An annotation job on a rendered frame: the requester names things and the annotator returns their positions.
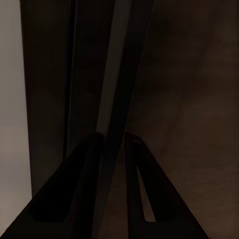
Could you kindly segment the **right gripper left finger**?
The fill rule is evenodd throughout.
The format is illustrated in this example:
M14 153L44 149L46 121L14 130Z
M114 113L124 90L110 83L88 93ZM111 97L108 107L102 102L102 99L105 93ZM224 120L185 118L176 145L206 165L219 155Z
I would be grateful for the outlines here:
M101 136L85 137L0 239L91 239Z

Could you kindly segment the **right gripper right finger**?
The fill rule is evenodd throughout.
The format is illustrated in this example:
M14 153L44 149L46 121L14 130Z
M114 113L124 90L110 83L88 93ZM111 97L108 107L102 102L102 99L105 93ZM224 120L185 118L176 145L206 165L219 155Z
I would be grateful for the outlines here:
M138 166L156 222L144 218ZM144 141L125 134L128 239L209 239Z

